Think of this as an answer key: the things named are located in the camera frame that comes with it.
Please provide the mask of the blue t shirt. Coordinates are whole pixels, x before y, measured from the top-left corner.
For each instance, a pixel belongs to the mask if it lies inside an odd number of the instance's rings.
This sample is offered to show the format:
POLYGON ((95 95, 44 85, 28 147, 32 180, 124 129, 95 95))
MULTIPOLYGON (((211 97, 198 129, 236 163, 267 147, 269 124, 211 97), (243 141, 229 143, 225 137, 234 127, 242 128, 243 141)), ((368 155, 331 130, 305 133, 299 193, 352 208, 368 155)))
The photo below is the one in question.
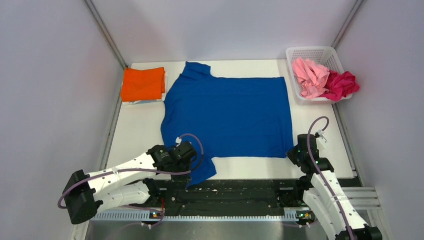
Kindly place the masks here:
POLYGON ((192 141, 191 185, 214 177, 213 158, 285 158, 294 147, 292 114, 283 77, 216 77, 211 67, 187 62, 164 101, 166 146, 192 141))

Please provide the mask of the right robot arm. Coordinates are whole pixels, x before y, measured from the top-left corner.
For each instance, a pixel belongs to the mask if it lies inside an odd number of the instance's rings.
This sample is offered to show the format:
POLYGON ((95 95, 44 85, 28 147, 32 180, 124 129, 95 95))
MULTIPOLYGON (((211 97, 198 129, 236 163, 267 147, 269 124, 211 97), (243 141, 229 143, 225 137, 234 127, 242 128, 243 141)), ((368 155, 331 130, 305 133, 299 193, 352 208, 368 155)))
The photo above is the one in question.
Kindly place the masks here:
POLYGON ((290 161, 304 173, 296 181, 293 200, 308 206, 330 240, 381 240, 383 234, 357 212, 336 177, 334 167, 320 157, 317 139, 300 134, 297 145, 287 152, 290 161))

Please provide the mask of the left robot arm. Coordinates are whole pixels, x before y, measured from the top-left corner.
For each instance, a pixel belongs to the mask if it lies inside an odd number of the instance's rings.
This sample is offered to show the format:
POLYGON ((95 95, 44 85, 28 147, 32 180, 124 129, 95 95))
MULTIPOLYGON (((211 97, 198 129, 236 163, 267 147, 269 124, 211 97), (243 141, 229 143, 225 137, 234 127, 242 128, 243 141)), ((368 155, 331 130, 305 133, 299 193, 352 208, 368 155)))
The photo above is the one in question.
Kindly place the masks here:
POLYGON ((184 141, 172 147, 156 145, 127 162, 97 172, 78 170, 71 175, 57 206, 67 210, 73 225, 115 208, 154 207, 164 199, 154 177, 167 175, 187 181, 198 157, 194 146, 184 141))

